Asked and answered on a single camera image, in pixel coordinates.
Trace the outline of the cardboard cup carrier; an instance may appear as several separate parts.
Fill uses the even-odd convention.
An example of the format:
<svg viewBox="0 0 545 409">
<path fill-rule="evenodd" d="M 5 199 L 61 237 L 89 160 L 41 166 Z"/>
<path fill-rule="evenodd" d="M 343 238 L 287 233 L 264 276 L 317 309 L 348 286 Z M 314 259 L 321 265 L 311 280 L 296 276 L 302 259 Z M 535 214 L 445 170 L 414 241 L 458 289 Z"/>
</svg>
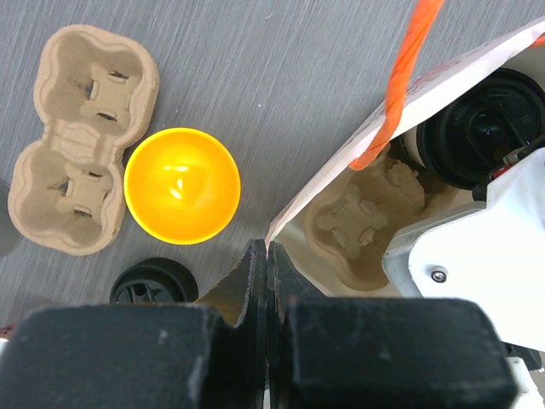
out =
<svg viewBox="0 0 545 409">
<path fill-rule="evenodd" d="M 43 135 L 17 158 L 8 196 L 24 237 L 72 256 L 117 237 L 123 153 L 146 133 L 158 89 L 154 59 L 130 38 L 71 25 L 48 40 L 33 91 Z"/>
<path fill-rule="evenodd" d="M 394 234 L 455 196 L 455 188 L 383 151 L 364 170 L 344 170 L 308 204 L 305 236 L 344 285 L 377 291 L 387 285 L 382 256 Z"/>
</svg>

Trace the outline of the stack of black lids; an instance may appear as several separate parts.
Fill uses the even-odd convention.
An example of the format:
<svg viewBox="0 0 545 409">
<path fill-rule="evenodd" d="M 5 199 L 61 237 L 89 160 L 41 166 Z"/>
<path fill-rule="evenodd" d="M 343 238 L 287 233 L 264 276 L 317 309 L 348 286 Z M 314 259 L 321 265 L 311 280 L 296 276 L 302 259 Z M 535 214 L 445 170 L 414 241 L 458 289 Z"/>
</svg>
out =
<svg viewBox="0 0 545 409">
<path fill-rule="evenodd" d="M 111 304 L 195 302 L 198 285 L 181 263 L 153 257 L 124 270 L 110 294 Z"/>
</svg>

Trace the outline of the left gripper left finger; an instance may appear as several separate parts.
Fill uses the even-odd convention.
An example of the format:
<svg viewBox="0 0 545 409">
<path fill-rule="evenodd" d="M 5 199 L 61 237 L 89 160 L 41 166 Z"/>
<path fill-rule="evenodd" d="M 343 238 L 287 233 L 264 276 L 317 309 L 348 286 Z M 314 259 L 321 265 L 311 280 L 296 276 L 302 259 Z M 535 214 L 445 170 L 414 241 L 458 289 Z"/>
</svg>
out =
<svg viewBox="0 0 545 409">
<path fill-rule="evenodd" d="M 267 247 L 247 244 L 235 267 L 198 299 L 209 314 L 201 408 L 262 408 L 267 374 Z"/>
</svg>

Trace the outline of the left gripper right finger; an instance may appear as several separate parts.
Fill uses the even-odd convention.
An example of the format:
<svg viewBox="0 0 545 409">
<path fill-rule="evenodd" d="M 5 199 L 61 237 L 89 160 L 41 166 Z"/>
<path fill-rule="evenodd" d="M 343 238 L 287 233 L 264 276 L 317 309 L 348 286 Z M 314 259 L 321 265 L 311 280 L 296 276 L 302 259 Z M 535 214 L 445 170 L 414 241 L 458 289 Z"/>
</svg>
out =
<svg viewBox="0 0 545 409">
<path fill-rule="evenodd" d="M 306 279 L 281 245 L 267 251 L 267 361 L 272 408 L 322 408 L 325 295 Z"/>
</svg>

